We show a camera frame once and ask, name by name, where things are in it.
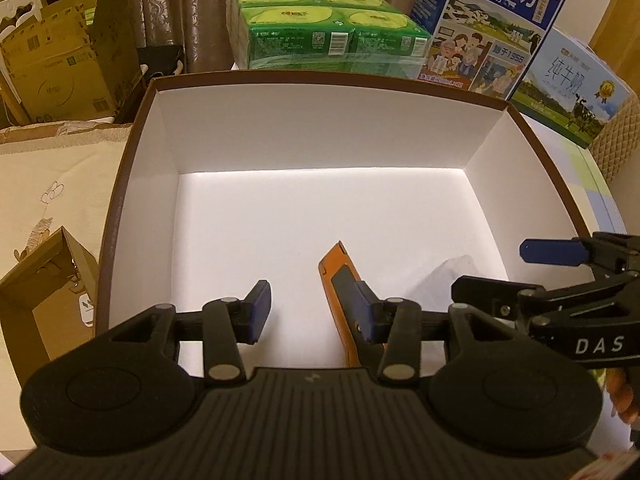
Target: white chair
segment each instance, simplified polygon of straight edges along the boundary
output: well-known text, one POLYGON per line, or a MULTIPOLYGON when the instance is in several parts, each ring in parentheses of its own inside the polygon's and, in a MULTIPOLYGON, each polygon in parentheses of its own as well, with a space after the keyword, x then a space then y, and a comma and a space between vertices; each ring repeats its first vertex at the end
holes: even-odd
MULTIPOLYGON (((31 6, 31 9, 21 15, 16 20, 15 25, 9 25, 0 32, 0 41, 4 40, 4 38, 11 34, 16 27, 20 27, 20 25, 27 21, 31 16, 35 16, 38 21, 40 21, 42 19, 42 7, 44 6, 42 0, 3 0, 0 2, 0 22, 5 18, 8 18, 9 20, 14 19, 20 9, 25 9, 29 6, 31 6)), ((0 55, 0 72, 2 72, 2 75, 6 79, 11 91, 15 95, 15 98, 18 99, 18 102, 20 103, 20 96, 15 89, 14 83, 9 77, 9 71, 6 68, 6 63, 4 62, 4 57, 2 57, 2 55, 0 55)))

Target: blue milk box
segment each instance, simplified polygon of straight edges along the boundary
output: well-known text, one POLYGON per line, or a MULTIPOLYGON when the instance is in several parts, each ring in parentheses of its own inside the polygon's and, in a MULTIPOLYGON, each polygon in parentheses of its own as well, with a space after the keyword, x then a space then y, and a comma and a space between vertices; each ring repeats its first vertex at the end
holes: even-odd
POLYGON ((629 92, 589 47, 554 28, 511 102, 523 114, 586 148, 629 92))
POLYGON ((433 35, 419 79, 508 99, 565 0, 415 0, 433 35))

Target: silver screw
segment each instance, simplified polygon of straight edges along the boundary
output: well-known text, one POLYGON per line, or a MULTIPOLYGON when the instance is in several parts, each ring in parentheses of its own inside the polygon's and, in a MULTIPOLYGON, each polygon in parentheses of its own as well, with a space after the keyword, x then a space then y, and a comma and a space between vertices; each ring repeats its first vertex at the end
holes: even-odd
POLYGON ((551 323, 551 320, 547 316, 534 316, 531 318, 531 322, 534 325, 546 326, 551 323))
POLYGON ((406 381, 415 375, 415 369, 409 365, 389 365, 382 370, 383 375, 392 381, 406 381))
POLYGON ((233 365, 215 365, 207 372, 215 381, 232 381, 240 375, 240 368, 233 365))

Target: human hand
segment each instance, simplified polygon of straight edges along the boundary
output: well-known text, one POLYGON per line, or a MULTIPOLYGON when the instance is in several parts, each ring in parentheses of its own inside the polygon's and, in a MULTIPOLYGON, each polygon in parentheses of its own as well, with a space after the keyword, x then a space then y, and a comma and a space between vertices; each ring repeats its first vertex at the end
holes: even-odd
POLYGON ((604 384, 622 422, 632 424, 638 418, 638 399, 634 399, 634 391, 627 382, 624 369, 608 368, 604 384))

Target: open white box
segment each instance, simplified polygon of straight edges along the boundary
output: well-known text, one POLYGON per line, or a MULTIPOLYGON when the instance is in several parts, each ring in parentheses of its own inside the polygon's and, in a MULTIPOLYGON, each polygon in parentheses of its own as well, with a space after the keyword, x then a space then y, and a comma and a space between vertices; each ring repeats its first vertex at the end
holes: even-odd
MULTIPOLYGON (((374 76, 247 71, 155 83, 127 145, 101 256, 97 329, 156 303, 198 310, 270 281, 246 364, 339 367, 318 261, 339 239, 380 297, 448 258, 548 288, 527 237, 588 234, 558 170, 503 101, 374 76)), ((439 306, 442 310, 446 304, 439 306)), ((197 351, 183 359, 198 369, 197 351)))

